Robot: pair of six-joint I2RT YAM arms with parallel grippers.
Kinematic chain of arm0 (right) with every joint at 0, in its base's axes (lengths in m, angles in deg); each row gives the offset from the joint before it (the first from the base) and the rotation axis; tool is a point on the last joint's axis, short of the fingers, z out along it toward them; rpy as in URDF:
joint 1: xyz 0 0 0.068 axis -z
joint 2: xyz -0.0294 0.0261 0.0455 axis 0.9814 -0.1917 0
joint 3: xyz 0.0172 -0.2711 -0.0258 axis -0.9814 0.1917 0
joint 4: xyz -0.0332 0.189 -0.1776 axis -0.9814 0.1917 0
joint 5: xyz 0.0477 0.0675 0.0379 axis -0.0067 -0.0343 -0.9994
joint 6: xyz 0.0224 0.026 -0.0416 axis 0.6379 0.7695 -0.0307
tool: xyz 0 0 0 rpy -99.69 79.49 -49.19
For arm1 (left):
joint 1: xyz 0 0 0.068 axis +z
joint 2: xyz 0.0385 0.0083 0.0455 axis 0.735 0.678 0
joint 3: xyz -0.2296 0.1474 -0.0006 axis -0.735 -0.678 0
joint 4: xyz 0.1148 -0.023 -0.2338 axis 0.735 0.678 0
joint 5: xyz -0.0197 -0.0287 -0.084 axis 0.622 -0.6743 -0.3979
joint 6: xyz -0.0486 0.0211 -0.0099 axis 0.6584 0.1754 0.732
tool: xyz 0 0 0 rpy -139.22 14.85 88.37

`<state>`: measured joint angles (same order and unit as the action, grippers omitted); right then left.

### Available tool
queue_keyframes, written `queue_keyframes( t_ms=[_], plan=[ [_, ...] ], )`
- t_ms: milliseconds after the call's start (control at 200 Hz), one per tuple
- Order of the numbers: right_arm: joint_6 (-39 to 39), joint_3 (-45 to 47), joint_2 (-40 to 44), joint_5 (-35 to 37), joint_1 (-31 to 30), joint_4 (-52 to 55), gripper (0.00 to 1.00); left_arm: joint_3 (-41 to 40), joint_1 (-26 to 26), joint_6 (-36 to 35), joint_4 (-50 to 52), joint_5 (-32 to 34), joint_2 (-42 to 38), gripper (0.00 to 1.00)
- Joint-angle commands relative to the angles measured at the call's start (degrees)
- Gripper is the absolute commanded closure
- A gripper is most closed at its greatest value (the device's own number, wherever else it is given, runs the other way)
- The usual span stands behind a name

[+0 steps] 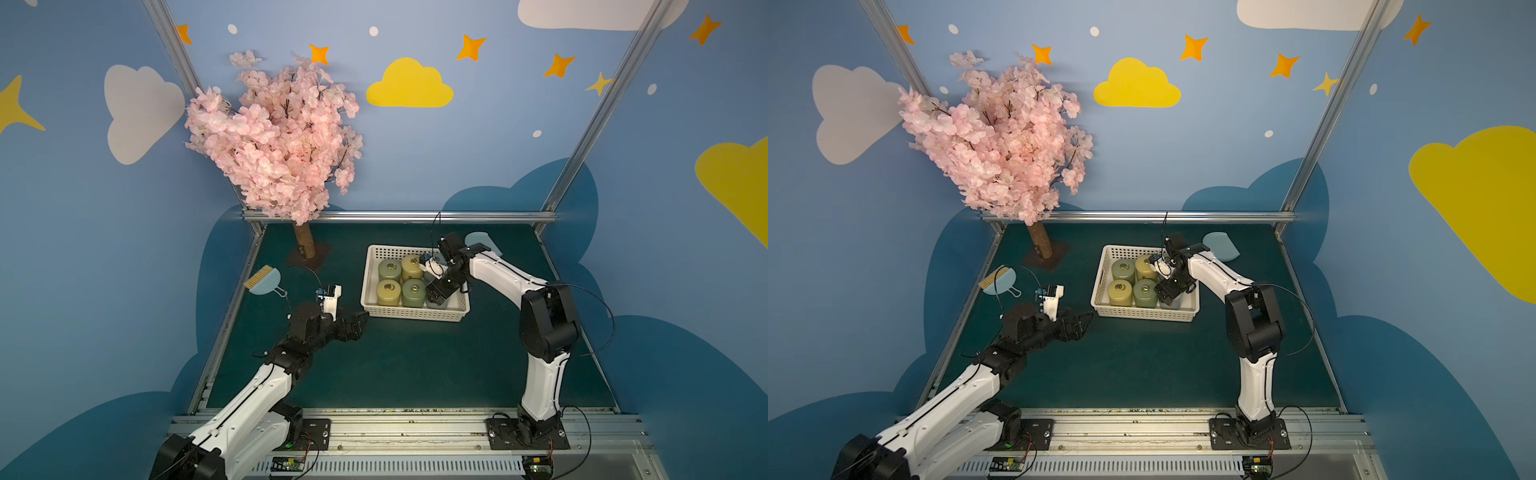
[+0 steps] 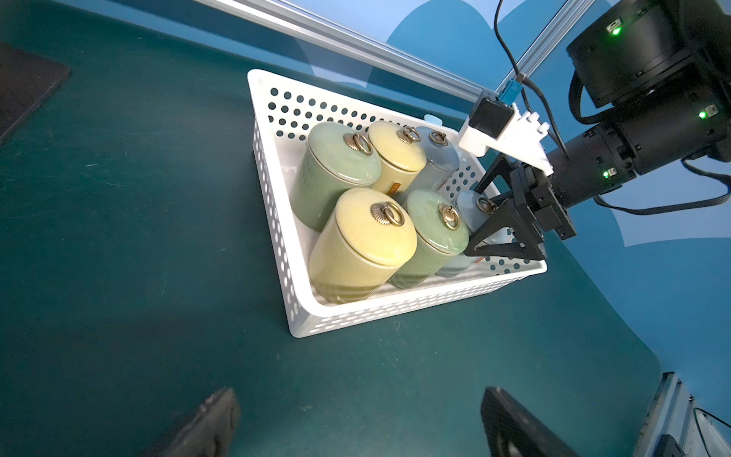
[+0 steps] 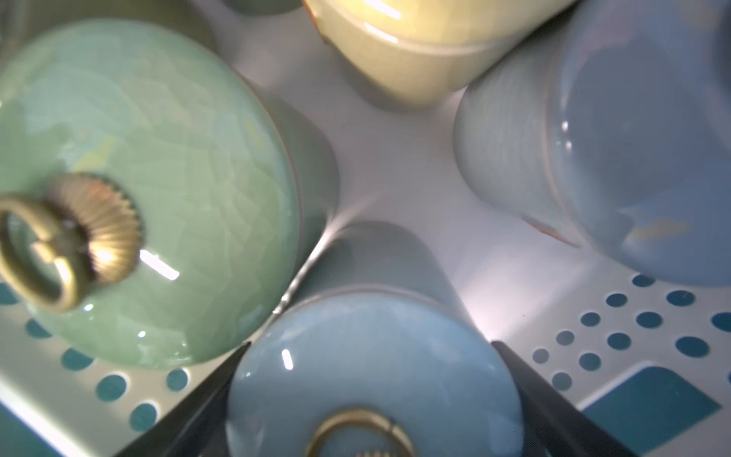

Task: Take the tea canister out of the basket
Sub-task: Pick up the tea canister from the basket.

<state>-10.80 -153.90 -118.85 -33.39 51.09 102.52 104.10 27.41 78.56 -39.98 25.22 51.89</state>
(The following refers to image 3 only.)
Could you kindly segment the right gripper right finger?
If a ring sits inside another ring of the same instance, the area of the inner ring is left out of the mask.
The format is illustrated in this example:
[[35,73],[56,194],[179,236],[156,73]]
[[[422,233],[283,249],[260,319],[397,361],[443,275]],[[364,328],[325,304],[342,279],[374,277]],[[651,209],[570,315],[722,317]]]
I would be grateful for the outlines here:
[[491,343],[506,363],[523,405],[525,424],[553,456],[632,456],[634,453],[563,398],[502,341]]

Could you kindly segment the green tea canister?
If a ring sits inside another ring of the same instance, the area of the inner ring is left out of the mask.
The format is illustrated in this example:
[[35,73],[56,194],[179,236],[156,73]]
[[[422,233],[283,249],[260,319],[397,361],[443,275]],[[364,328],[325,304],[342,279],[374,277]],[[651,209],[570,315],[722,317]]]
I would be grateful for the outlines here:
[[1,277],[110,363],[176,369],[256,333],[339,200],[325,135],[154,24],[50,30],[1,70]]

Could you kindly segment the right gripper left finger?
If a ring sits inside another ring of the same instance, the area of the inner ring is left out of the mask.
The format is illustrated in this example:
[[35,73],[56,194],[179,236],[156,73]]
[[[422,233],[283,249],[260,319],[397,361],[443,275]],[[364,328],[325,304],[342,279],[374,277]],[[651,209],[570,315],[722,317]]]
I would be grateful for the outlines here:
[[234,373],[251,345],[234,350],[195,390],[120,456],[197,456],[227,417]]

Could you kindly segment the pale blue tea canister front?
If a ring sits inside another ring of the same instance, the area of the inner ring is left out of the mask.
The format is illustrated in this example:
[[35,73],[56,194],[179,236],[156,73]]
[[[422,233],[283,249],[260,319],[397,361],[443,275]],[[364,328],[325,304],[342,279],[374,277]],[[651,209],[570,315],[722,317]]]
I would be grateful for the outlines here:
[[234,456],[519,456],[517,388],[428,247],[397,225],[335,235],[228,396]]

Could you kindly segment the white perforated plastic basket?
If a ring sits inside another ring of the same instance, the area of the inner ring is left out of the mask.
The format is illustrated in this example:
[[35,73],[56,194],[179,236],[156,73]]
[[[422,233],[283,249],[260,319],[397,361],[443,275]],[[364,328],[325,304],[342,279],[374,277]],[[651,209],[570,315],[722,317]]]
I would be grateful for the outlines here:
[[577,407],[610,394],[646,368],[680,375],[719,409],[658,456],[730,452],[728,289],[640,277],[591,251],[567,247],[487,207],[466,186],[451,150],[459,97],[406,114],[358,95],[304,10],[249,17],[219,1],[199,9],[224,56],[272,88],[329,137],[338,157],[338,225],[401,225],[429,245],[476,326],[530,360]]

